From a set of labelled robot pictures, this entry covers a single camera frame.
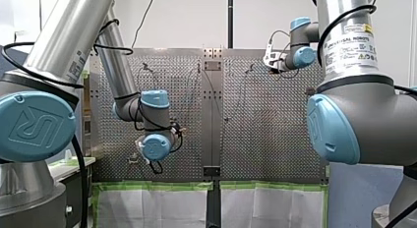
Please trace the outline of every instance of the metal bracket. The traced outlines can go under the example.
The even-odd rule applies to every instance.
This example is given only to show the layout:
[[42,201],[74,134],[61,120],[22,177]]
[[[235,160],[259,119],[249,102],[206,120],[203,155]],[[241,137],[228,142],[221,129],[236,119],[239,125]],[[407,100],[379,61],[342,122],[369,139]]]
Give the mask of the metal bracket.
[[203,168],[203,173],[206,177],[219,177],[220,167],[219,166],[205,166]]
[[221,62],[217,61],[206,61],[205,71],[221,71]]

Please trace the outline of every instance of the pegboard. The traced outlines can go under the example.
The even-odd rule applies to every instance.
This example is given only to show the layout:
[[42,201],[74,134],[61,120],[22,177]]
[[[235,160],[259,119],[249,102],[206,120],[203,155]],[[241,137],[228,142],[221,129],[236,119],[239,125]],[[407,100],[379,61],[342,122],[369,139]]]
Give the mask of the pegboard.
[[[263,50],[219,52],[221,57],[215,60],[221,70],[212,73],[204,73],[205,62],[214,57],[200,49],[136,49],[129,58],[138,89],[168,90],[170,116],[187,128],[183,148],[163,160],[161,175],[154,175],[142,160],[129,165],[128,157],[137,152],[134,141],[142,133],[135,131],[133,123],[114,118],[107,78],[99,58],[91,57],[91,145],[98,158],[93,169],[95,181],[202,181],[206,179],[204,162],[218,158],[219,180],[324,182],[326,164],[308,139],[309,96],[305,93],[307,87],[315,87],[323,80],[321,69],[314,65],[288,80],[268,74],[262,62]],[[221,75],[212,78],[217,72]],[[209,91],[209,76],[214,82],[209,86],[222,88],[221,102],[211,99],[213,107],[206,107],[208,100],[203,99],[205,91]],[[212,120],[210,116],[215,115],[210,111],[220,111],[221,118],[215,118],[215,123],[207,122],[204,119]],[[212,130],[208,126],[220,126],[220,134],[210,132],[209,153],[208,147],[202,145]]]
[[138,152],[135,140],[143,135],[133,123],[116,119],[112,114],[114,99],[98,57],[91,58],[91,85],[99,95],[92,98],[91,112],[97,127],[91,136],[92,151],[98,156],[93,168],[95,181],[154,180],[202,181],[202,104],[201,50],[137,49],[129,63],[139,90],[163,88],[168,91],[170,117],[186,128],[181,150],[162,162],[163,174],[154,175],[144,162],[129,164]]
[[315,64],[269,75],[264,52],[223,53],[221,179],[322,183],[326,164],[310,145],[306,89],[324,74]]

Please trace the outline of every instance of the metal post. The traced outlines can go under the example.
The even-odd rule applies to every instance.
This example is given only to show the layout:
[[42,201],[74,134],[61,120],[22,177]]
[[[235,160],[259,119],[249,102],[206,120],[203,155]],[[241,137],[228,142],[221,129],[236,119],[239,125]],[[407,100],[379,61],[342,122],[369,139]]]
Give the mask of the metal post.
[[227,47],[233,48],[233,0],[228,0],[228,44]]

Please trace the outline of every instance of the white cloth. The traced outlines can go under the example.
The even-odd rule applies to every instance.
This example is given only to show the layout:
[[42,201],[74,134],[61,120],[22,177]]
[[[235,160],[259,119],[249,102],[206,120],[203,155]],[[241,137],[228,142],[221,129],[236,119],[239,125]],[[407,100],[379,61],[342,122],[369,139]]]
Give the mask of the white cloth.
[[100,192],[98,228],[206,228],[207,191]]
[[326,228],[326,196],[324,191],[221,190],[221,224],[223,228]]

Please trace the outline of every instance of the blue joint cover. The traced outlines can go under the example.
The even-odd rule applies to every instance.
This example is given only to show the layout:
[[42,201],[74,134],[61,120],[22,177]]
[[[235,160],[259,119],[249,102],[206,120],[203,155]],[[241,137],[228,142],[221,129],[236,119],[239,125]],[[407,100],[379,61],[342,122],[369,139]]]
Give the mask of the blue joint cover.
[[357,164],[360,148],[355,132],[329,97],[316,94],[307,105],[307,125],[314,150],[330,162]]
[[311,47],[305,46],[299,48],[293,58],[294,66],[298,69],[312,65],[316,60],[316,51]]
[[163,160],[171,150],[171,141],[160,134],[151,134],[143,141],[143,155],[149,161]]
[[13,162],[45,160],[62,151],[76,131],[71,106],[42,91],[0,98],[0,158]]
[[300,17],[300,18],[297,18],[297,19],[295,19],[291,22],[291,28],[290,29],[291,29],[291,31],[293,31],[293,30],[295,30],[295,29],[297,29],[297,28],[299,28],[303,25],[308,25],[311,22],[312,21],[310,20],[309,17]]
[[153,108],[168,108],[168,92],[164,89],[142,91],[141,103]]

